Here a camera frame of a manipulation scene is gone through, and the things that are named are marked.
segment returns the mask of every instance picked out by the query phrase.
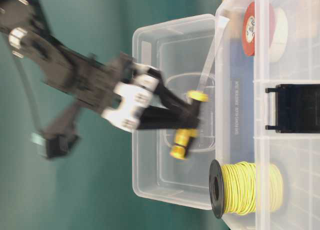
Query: teal table surface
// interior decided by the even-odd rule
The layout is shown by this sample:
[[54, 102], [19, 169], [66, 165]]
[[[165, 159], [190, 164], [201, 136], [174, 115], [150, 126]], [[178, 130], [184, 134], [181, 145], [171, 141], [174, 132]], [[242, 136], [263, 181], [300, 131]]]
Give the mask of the teal table surface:
[[[143, 26], [215, 11], [221, 0], [41, 0], [56, 38], [105, 63], [131, 54]], [[72, 97], [42, 83], [29, 59], [22, 64], [46, 125]], [[131, 135], [85, 110], [82, 136], [67, 158], [47, 161], [30, 141], [35, 131], [10, 53], [0, 40], [0, 229], [228, 229], [212, 211], [141, 198], [132, 189]]]

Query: spool of wire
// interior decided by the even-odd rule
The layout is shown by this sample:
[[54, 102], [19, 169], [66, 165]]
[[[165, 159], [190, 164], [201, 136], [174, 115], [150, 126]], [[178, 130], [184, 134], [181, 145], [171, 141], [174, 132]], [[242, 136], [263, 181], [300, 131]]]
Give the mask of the spool of wire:
[[[276, 165], [269, 168], [270, 211], [277, 211], [283, 204], [284, 181]], [[239, 162], [220, 166], [213, 160], [209, 173], [212, 210], [220, 219], [223, 214], [244, 216], [256, 212], [256, 164]]]

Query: clear plastic container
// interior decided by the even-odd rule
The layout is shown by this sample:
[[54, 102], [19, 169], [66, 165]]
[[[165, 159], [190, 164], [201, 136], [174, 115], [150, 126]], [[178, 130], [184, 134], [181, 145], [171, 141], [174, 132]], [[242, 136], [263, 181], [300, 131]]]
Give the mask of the clear plastic container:
[[[195, 90], [215, 33], [215, 17], [193, 16], [142, 27], [133, 35], [133, 57], [162, 71], [164, 82], [186, 100]], [[187, 160], [170, 156], [172, 130], [142, 130], [132, 134], [132, 185], [144, 198], [211, 209], [209, 168], [215, 157], [215, 75], [212, 69], [205, 93], [199, 137]]]
[[[255, 1], [255, 57], [247, 57], [241, 36], [244, 14]], [[269, 7], [288, 20], [283, 56], [270, 61]], [[320, 84], [320, 0], [225, 0], [216, 12], [230, 19], [215, 62], [216, 158], [223, 165], [257, 165], [256, 213], [225, 214], [232, 230], [315, 230], [320, 226], [320, 134], [265, 130], [275, 123], [278, 84]], [[279, 167], [284, 203], [270, 211], [269, 167]]]

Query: transparent plastic bin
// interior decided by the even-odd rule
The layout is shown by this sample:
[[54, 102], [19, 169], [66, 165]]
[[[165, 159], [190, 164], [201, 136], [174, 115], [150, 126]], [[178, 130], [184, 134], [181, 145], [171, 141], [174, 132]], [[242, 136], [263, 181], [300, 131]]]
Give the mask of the transparent plastic bin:
[[[215, 17], [193, 16], [142, 27], [133, 35], [133, 57], [162, 71], [164, 82], [180, 98], [197, 89], [215, 33]], [[211, 209], [209, 168], [215, 157], [215, 75], [208, 76], [199, 137], [187, 160], [170, 156], [174, 131], [132, 134], [132, 186], [144, 198], [198, 209]]]
[[[242, 24], [255, 1], [255, 57], [242, 49]], [[269, 4], [288, 20], [288, 40], [278, 62], [269, 58]], [[315, 230], [320, 226], [320, 134], [282, 134], [275, 124], [278, 84], [320, 84], [320, 0], [225, 0], [216, 11], [230, 19], [215, 62], [216, 158], [220, 164], [257, 165], [256, 213], [225, 214], [232, 230]], [[284, 202], [270, 211], [269, 167], [284, 180]]]

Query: black latch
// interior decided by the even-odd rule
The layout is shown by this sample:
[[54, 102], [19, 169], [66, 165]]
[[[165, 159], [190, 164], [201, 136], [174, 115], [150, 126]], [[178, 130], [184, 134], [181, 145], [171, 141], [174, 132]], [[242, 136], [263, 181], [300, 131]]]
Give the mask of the black latch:
[[275, 93], [275, 126], [266, 130], [282, 134], [320, 133], [320, 84], [280, 84]]

